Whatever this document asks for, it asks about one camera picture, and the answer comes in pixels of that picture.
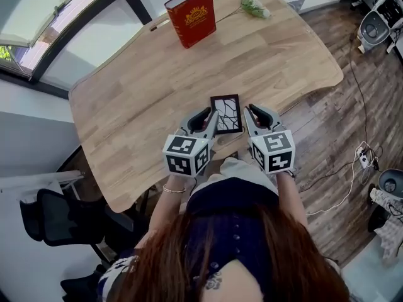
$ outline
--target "white cube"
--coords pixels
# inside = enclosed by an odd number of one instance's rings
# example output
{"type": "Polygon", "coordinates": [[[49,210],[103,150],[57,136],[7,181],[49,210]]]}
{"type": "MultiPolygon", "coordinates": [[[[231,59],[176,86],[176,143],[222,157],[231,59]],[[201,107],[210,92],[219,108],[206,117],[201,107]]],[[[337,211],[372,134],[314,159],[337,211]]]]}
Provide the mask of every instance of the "white cube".
{"type": "Polygon", "coordinates": [[[290,130],[249,138],[252,155],[266,174],[294,168],[295,144],[290,130]]]}
{"type": "Polygon", "coordinates": [[[162,150],[170,174],[196,177],[210,161],[212,140],[168,135],[162,150]]]}

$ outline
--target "brown hair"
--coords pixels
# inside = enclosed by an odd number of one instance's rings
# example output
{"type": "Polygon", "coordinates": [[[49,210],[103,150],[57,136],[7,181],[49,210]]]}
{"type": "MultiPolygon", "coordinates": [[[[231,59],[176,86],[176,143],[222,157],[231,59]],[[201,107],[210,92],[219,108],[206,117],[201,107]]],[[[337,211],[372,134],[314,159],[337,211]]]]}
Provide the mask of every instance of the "brown hair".
{"type": "MultiPolygon", "coordinates": [[[[256,210],[263,222],[266,242],[273,264],[268,278],[275,291],[272,301],[349,300],[349,292],[340,275],[321,256],[308,231],[279,207],[256,210]]],[[[184,237],[193,216],[177,216],[159,230],[132,262],[116,302],[185,302],[201,300],[207,273],[213,233],[207,234],[198,252],[204,256],[196,292],[190,295],[189,270],[193,257],[184,255],[184,237]]]]}

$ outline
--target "framed drawing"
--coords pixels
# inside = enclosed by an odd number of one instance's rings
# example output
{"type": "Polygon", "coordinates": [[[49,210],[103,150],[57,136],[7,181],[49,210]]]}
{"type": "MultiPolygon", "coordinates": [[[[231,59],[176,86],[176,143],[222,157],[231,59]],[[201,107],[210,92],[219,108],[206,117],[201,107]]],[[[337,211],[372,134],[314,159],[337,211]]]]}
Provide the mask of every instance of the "framed drawing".
{"type": "Polygon", "coordinates": [[[211,102],[213,111],[219,112],[217,134],[242,132],[238,95],[213,96],[211,102]]]}

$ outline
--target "power strip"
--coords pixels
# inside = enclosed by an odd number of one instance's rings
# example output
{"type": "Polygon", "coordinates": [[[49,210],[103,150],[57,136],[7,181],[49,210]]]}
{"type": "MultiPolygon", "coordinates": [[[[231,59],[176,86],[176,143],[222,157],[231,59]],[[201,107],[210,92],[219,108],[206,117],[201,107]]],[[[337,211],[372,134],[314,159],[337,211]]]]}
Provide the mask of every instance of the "power strip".
{"type": "Polygon", "coordinates": [[[361,164],[361,167],[362,167],[363,169],[365,169],[366,167],[368,167],[368,159],[367,159],[366,155],[364,154],[364,149],[363,149],[363,147],[359,147],[359,148],[357,149],[357,157],[358,157],[358,159],[360,160],[360,164],[361,164]]]}

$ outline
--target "wood grain tabletop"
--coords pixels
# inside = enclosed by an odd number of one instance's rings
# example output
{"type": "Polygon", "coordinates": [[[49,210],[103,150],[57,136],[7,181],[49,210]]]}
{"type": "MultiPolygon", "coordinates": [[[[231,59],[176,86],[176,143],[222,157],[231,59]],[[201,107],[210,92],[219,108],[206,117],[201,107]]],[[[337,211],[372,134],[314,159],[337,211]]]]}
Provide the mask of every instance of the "wood grain tabletop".
{"type": "MultiPolygon", "coordinates": [[[[216,21],[240,1],[214,0],[216,21]]],[[[167,135],[188,113],[209,106],[210,96],[238,94],[242,108],[256,103],[282,113],[309,92],[341,82],[340,67],[307,23],[282,0],[260,1],[269,19],[234,14],[189,49],[171,22],[150,30],[167,20],[162,15],[71,89],[82,148],[114,211],[128,209],[167,176],[167,135]]],[[[222,135],[214,158],[246,142],[247,133],[222,135]]]]}

